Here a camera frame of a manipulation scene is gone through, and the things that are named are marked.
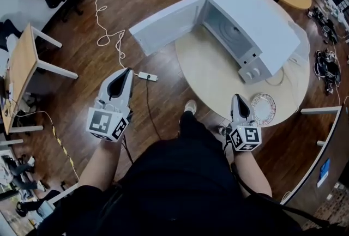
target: black shirt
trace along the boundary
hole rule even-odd
[[[183,138],[157,142],[119,183],[121,190],[106,192],[78,188],[43,222],[39,235],[58,225],[55,233],[67,235],[300,231],[281,209],[242,196],[221,146]]]

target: black cable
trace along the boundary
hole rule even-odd
[[[152,121],[154,130],[155,130],[155,132],[156,132],[157,135],[158,135],[158,138],[159,138],[160,140],[162,140],[162,139],[161,139],[161,136],[160,136],[159,133],[158,133],[157,127],[156,127],[155,124],[154,124],[154,120],[153,120],[153,117],[152,117],[152,114],[151,114],[151,109],[150,109],[150,106],[149,106],[149,89],[148,89],[148,80],[149,80],[149,78],[150,78],[150,75],[147,76],[147,81],[146,81],[146,82],[147,82],[147,83],[146,83],[146,86],[147,86],[147,106],[148,106],[148,113],[149,113],[149,117],[150,117],[150,119],[151,119],[151,121]]]
[[[282,210],[289,211],[291,213],[294,213],[294,214],[297,214],[299,216],[302,216],[302,217],[312,221],[313,223],[315,223],[315,224],[317,224],[317,225],[319,225],[321,227],[328,227],[330,225],[329,221],[318,219],[318,218],[316,218],[316,217],[314,217],[314,216],[312,216],[312,215],[310,215],[310,214],[308,214],[308,213],[306,213],[306,212],[304,212],[302,210],[298,210],[298,209],[295,209],[295,208],[287,207],[285,205],[280,204],[279,202],[277,202],[275,200],[269,199],[269,198],[265,197],[264,195],[255,192],[249,186],[247,186],[246,183],[240,178],[235,164],[231,165],[231,170],[233,172],[233,175],[235,176],[235,178],[239,182],[239,184],[244,189],[246,189],[249,194],[257,196],[260,200],[263,200],[263,201],[265,201],[265,202],[267,202],[267,203],[269,203],[269,204],[271,204],[273,206],[279,207]]]
[[[125,150],[126,150],[126,153],[127,153],[127,156],[129,157],[131,163],[133,164],[132,156],[131,156],[130,151],[129,151],[128,147],[127,147],[126,136],[125,136],[125,134],[124,134],[123,140],[124,140],[124,143],[121,142],[121,145],[124,146],[124,148],[125,148]]]

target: decorative plate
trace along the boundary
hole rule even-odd
[[[259,94],[252,101],[255,111],[255,120],[258,125],[267,125],[275,117],[276,105],[273,98],[268,94]]]

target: wooden floor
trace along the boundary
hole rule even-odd
[[[169,45],[158,53],[145,57],[128,32],[128,28],[140,20],[178,1],[180,0],[99,0],[99,6],[108,6],[100,14],[100,22],[111,33],[127,30],[122,41],[122,49],[127,56],[123,64],[136,72],[151,72],[159,76],[157,83],[149,84],[149,97],[152,115],[162,138],[176,136],[180,115],[189,99],[198,102],[197,117],[208,127],[223,121],[190,89],[173,46]],[[305,11],[282,6],[306,30],[311,44],[312,66],[313,53],[326,47],[320,32]],[[67,23],[57,21],[53,24],[48,35],[62,42],[63,48],[52,48],[41,57],[79,75],[74,81],[46,73],[55,93],[46,99],[46,105],[41,106],[42,110],[50,114],[57,134],[75,162],[78,174],[83,171],[99,142],[85,132],[88,108],[93,106],[102,81],[121,68],[114,47],[116,37],[105,47],[96,45],[103,32],[95,23],[94,0],[85,0],[81,9],[84,10],[82,16],[71,14]],[[340,35],[344,34],[342,28],[338,30]],[[349,69],[346,64],[346,52],[349,51],[344,42],[339,43],[336,50],[342,69],[339,94],[341,101],[344,101],[349,93]],[[157,140],[157,136],[147,112],[146,83],[136,78],[134,85],[130,105],[135,114],[127,130],[127,139],[131,155],[136,158]],[[338,103],[336,92],[325,96],[324,83],[311,70],[308,92],[301,108],[336,106]],[[263,145],[255,151],[255,158],[267,176],[276,199],[281,200],[286,191],[291,191],[309,169],[320,150],[316,141],[326,139],[331,121],[331,116],[302,116],[295,113],[277,126],[262,129]],[[36,178],[43,179],[51,187],[58,187],[60,181],[65,181],[68,185],[76,183],[71,166],[52,134],[49,120],[38,116],[38,122],[45,124],[44,131],[33,132],[30,137],[23,135],[25,143],[14,147],[16,155],[34,155],[37,160]],[[122,177],[129,167],[130,162],[123,150],[116,179]]]

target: microwave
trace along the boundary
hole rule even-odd
[[[266,0],[182,0],[129,31],[149,56],[197,25],[237,61],[247,84],[272,77],[300,45],[289,22]]]

